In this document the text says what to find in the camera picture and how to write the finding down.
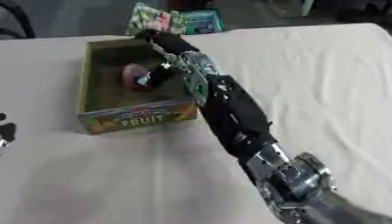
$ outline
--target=pink ball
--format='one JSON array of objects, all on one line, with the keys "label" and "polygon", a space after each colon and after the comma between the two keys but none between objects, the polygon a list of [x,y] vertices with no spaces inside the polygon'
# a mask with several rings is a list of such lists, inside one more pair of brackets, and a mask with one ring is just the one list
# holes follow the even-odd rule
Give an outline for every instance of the pink ball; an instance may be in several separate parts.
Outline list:
[{"label": "pink ball", "polygon": [[137,88],[137,79],[144,77],[149,73],[149,70],[138,64],[128,64],[122,70],[122,84],[126,88]]}]

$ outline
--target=cardboard box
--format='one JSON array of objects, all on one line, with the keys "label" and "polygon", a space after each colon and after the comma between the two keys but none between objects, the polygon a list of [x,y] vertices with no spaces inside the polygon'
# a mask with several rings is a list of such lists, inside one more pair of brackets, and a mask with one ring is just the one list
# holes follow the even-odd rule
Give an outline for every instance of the cardboard box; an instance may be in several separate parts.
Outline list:
[{"label": "cardboard box", "polygon": [[143,41],[122,39],[87,44],[78,117],[91,134],[127,130],[197,117],[197,106],[176,75],[150,92],[136,92],[119,83],[124,66],[152,69],[162,56]]}]

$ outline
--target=robotic hand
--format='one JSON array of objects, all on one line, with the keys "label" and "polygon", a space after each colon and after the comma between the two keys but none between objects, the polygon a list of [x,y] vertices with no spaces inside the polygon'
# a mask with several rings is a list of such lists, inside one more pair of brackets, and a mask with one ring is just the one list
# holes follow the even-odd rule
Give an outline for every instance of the robotic hand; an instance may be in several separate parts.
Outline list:
[{"label": "robotic hand", "polygon": [[[354,206],[335,192],[333,177],[316,157],[289,158],[270,134],[271,122],[251,96],[199,49],[180,36],[159,31],[136,35],[162,53],[159,69],[180,69],[184,83],[221,145],[259,190],[272,213],[287,224],[392,223],[392,219]],[[150,73],[139,84],[165,81]]]}]

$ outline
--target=table surface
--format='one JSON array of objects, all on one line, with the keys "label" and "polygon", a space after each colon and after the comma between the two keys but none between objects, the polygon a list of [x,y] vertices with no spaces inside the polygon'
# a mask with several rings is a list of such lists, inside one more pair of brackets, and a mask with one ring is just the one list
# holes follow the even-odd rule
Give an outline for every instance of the table surface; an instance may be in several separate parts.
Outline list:
[{"label": "table surface", "polygon": [[[0,42],[0,224],[279,223],[200,118],[89,136],[75,116],[85,44]],[[373,24],[187,37],[275,122],[291,156],[314,153],[339,192],[392,215],[392,40]]]}]

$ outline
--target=wire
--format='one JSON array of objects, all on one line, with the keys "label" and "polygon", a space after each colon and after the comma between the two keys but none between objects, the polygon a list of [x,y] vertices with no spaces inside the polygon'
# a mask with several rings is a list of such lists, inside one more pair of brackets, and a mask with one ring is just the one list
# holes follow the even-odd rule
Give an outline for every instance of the wire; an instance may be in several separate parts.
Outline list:
[{"label": "wire", "polygon": [[14,39],[24,39],[25,37],[20,35],[19,33],[9,30],[7,28],[0,28],[0,35],[1,36],[11,36]]},{"label": "wire", "polygon": [[[15,17],[15,19],[20,23],[22,29],[24,30],[25,38],[35,39],[36,36],[34,30],[32,29],[32,24],[30,23],[30,20],[27,17],[25,11],[22,9],[22,7],[20,7],[12,0],[0,0],[0,7],[3,7],[7,11],[9,11]],[[6,30],[5,32],[6,35],[10,35],[15,38],[15,34],[17,34],[16,32],[8,29],[5,30]]]}]

